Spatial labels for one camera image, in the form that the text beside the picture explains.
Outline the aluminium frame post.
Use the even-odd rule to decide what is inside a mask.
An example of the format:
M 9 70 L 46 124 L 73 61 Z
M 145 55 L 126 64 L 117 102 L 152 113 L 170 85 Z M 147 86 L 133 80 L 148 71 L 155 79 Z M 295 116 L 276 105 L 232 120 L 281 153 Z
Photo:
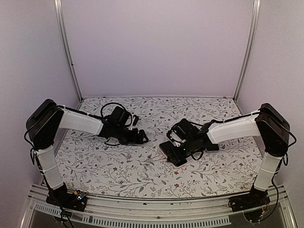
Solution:
M 251 13 L 251 21 L 250 21 L 250 26 L 249 26 L 249 34 L 248 34 L 245 54 L 244 54 L 243 62 L 241 65 L 240 74 L 239 74 L 239 77 L 237 80 L 237 86 L 236 86 L 234 96 L 233 96 L 233 100 L 236 103 L 238 102 L 238 100 L 240 98 L 241 90 L 242 90 L 242 87 L 243 87 L 243 84 L 245 81 L 248 65 L 250 62 L 251 52 L 252 52 L 252 48 L 254 45 L 255 36 L 256 36 L 257 27 L 258 27 L 260 6 L 261 6 L 260 0 L 253 1 L 253 8 L 252 8 L 252 13 Z
M 76 93 L 76 97 L 79 102 L 83 100 L 83 96 L 81 93 L 80 85 L 76 76 L 76 71 L 74 68 L 74 63 L 72 60 L 72 55 L 68 43 L 68 37 L 67 37 L 67 31 L 65 27 L 65 21 L 64 21 L 64 14 L 62 9 L 62 1 L 61 0 L 54 0 L 54 6 L 55 6 L 55 14 L 57 18 L 58 28 L 59 28 L 59 34 L 63 45 L 63 50 L 66 58 L 67 67 L 69 70 L 69 74 L 71 77 L 72 85 L 74 88 L 74 91 Z

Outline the front aluminium rail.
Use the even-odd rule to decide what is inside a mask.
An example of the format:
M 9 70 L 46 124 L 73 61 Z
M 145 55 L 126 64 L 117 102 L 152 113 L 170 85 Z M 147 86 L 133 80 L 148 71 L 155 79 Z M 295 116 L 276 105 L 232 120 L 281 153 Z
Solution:
M 229 195 L 184 199 L 140 199 L 87 195 L 84 215 L 121 220 L 190 220 L 232 215 Z

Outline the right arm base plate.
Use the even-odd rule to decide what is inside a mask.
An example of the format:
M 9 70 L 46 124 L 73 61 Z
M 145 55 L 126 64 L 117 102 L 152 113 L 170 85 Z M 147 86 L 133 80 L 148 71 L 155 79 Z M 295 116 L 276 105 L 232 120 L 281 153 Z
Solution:
M 229 198 L 228 206 L 233 212 L 260 207 L 270 203 L 267 191 L 251 191 Z

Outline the right aluminium frame post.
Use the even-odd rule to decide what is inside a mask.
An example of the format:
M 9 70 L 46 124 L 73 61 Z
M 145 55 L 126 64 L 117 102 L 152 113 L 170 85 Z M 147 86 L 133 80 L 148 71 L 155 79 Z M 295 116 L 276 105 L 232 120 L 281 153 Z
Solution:
M 243 84 L 245 81 L 248 65 L 250 62 L 251 52 L 252 52 L 252 48 L 254 45 L 255 36 L 256 36 L 257 27 L 258 27 L 260 6 L 261 6 L 260 0 L 253 1 L 253 8 L 252 8 L 252 13 L 251 13 L 251 21 L 250 21 L 250 26 L 249 26 L 249 34 L 248 34 L 245 54 L 244 54 L 243 62 L 241 65 L 240 74 L 239 74 L 239 77 L 237 80 L 237 86 L 236 86 L 234 96 L 233 96 L 233 100 L 236 103 L 238 102 L 238 100 L 240 98 L 241 90 L 242 90 L 242 87 L 243 87 Z

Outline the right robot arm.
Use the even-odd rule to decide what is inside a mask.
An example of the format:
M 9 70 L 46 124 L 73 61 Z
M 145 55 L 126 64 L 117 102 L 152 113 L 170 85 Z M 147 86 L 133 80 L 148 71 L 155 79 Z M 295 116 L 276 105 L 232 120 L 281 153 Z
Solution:
M 260 136 L 265 154 L 251 193 L 246 195 L 249 207 L 264 199 L 272 179 L 278 173 L 293 136 L 287 120 L 269 103 L 249 114 L 227 120 L 212 120 L 204 125 L 182 119 L 168 132 L 169 140 L 160 144 L 167 161 L 179 167 L 193 154 L 219 150 L 219 143 L 249 136 Z

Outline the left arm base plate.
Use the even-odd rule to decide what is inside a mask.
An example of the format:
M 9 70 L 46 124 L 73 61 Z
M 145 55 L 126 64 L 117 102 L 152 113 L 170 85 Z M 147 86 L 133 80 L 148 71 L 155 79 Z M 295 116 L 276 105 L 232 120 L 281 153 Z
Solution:
M 46 203 L 61 206 L 64 209 L 72 209 L 84 212 L 87 205 L 87 197 L 68 192 L 49 192 Z

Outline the left aluminium frame post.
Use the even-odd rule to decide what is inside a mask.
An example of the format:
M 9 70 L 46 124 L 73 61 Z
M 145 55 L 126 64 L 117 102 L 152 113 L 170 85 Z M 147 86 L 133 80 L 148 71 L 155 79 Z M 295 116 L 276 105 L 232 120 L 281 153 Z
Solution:
M 59 28 L 59 34 L 63 45 L 63 50 L 66 58 L 67 67 L 69 70 L 69 74 L 71 77 L 72 85 L 74 88 L 74 91 L 76 93 L 76 97 L 79 102 L 83 100 L 83 96 L 81 93 L 80 85 L 76 76 L 76 71 L 74 68 L 74 63 L 72 60 L 72 55 L 68 43 L 68 37 L 67 37 L 67 31 L 65 27 L 65 21 L 64 21 L 64 14 L 62 9 L 62 1 L 61 0 L 54 0 L 54 6 L 55 6 L 55 14 L 57 18 L 58 28 Z

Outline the black phone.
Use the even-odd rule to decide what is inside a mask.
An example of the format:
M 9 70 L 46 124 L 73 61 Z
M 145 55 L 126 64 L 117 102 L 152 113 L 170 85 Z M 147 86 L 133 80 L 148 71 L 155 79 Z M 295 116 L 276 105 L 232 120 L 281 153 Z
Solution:
M 219 145 L 218 144 L 211 144 L 206 147 L 205 151 L 207 152 L 217 152 L 219 151 Z
M 175 167 L 180 167 L 187 162 L 185 150 L 175 146 L 172 142 L 167 141 L 159 145 L 161 151 L 166 155 L 167 161 Z

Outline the floral patterned table mat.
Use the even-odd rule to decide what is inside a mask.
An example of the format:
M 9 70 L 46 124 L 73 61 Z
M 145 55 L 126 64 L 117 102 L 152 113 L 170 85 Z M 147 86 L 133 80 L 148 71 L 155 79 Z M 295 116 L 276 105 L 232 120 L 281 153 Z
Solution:
M 113 102 L 139 116 L 148 143 L 118 145 L 114 140 L 70 130 L 56 160 L 71 190 L 129 198 L 195 198 L 250 190 L 262 155 L 251 137 L 223 142 L 217 152 L 195 154 L 175 167 L 159 148 L 167 131 L 183 118 L 204 124 L 240 115 L 235 102 L 225 98 L 114 97 L 88 98 L 79 109 L 110 114 Z

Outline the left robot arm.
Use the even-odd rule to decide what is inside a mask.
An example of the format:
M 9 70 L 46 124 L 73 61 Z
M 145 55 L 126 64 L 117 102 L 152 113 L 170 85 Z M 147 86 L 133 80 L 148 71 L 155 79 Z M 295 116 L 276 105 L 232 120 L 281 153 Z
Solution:
M 54 139 L 58 129 L 70 129 L 105 138 L 114 138 L 118 145 L 144 144 L 148 137 L 135 127 L 139 118 L 119 103 L 110 115 L 93 115 L 45 100 L 26 121 L 24 139 L 31 145 L 33 163 L 49 187 L 49 194 L 60 206 L 67 206 L 71 197 L 56 163 Z

